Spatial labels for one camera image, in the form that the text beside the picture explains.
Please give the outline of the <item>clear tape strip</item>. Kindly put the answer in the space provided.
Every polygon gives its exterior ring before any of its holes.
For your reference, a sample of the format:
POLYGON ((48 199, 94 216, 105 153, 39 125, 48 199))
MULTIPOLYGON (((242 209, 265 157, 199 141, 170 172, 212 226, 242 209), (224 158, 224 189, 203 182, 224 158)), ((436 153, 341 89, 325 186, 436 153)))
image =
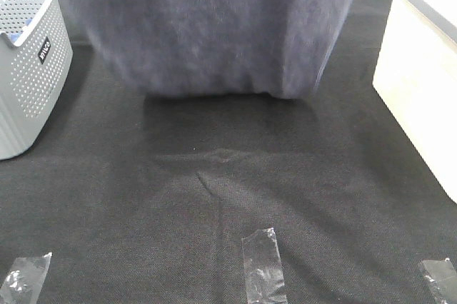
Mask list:
POLYGON ((456 304, 456 269, 449 258, 422 260, 418 268, 438 304, 456 304))
POLYGON ((273 228, 241 239, 247 303, 287 303, 278 242, 273 228))
POLYGON ((36 304, 52 255, 16 258, 1 287, 1 304, 36 304))

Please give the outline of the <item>black table cloth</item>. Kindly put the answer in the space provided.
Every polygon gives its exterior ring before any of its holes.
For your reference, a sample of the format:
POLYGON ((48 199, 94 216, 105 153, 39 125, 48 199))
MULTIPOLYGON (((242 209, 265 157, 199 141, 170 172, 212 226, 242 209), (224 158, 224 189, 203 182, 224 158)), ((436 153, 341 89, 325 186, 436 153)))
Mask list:
POLYGON ((52 255, 41 303, 245 303, 273 228, 290 303, 432 303, 456 204, 372 86, 392 0, 354 0, 308 101, 155 101, 94 50, 36 143, 1 163, 1 274, 52 255))

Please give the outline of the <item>blue cloth in basket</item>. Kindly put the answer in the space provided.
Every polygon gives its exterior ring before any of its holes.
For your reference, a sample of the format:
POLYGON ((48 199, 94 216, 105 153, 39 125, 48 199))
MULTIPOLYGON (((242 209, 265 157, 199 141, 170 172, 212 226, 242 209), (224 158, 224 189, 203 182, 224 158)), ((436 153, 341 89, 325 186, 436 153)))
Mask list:
POLYGON ((21 33, 10 33, 8 34, 8 38, 11 41, 11 43, 15 44, 16 41, 20 38, 21 33))

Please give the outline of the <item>grey-blue terry towel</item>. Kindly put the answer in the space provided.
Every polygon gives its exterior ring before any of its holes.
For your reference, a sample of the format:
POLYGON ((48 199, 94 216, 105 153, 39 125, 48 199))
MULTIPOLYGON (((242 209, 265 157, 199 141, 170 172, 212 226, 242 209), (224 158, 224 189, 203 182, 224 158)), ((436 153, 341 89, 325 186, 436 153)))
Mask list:
POLYGON ((152 96, 314 90, 353 0, 59 0, 106 65, 152 96))

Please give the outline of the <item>left clear tape strip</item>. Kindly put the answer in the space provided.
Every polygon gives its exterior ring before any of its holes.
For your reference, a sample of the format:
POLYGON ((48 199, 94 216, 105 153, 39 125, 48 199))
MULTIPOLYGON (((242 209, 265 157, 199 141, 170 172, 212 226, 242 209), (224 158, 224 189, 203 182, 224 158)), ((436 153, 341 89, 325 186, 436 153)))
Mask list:
POLYGON ((16 258, 1 287, 1 304, 36 304, 52 255, 16 258))

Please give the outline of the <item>grey perforated laundry basket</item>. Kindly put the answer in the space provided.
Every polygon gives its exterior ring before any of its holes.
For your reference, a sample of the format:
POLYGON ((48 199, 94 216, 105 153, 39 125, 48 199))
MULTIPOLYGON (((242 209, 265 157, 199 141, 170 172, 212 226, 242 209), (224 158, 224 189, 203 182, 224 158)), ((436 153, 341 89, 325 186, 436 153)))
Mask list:
POLYGON ((48 120, 73 51, 58 0, 1 0, 1 159, 27 151, 48 120), (15 44, 10 33, 21 33, 15 44))

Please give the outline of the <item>cream storage box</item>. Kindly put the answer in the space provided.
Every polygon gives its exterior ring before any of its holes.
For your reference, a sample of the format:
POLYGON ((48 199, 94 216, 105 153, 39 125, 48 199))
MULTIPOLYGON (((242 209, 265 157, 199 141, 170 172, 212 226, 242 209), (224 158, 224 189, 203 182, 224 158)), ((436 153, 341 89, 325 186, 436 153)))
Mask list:
POLYGON ((392 0, 373 87, 456 200, 456 0, 392 0))

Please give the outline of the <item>right clear tape strip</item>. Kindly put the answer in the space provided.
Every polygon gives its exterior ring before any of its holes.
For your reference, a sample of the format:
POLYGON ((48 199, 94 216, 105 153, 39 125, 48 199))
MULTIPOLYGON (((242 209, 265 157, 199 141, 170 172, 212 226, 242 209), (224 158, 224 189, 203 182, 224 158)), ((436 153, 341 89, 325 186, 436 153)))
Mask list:
POLYGON ((438 304, 456 304, 456 269, 449 258, 422 260, 418 268, 438 304))

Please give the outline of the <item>middle clear tape strip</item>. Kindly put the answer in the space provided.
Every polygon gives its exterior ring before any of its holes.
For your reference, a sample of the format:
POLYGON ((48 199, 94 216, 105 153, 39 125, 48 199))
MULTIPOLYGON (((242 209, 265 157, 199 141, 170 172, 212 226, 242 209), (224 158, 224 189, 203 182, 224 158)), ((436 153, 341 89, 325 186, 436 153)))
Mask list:
POLYGON ((287 303, 278 242, 273 228, 241 239, 247 303, 287 303))

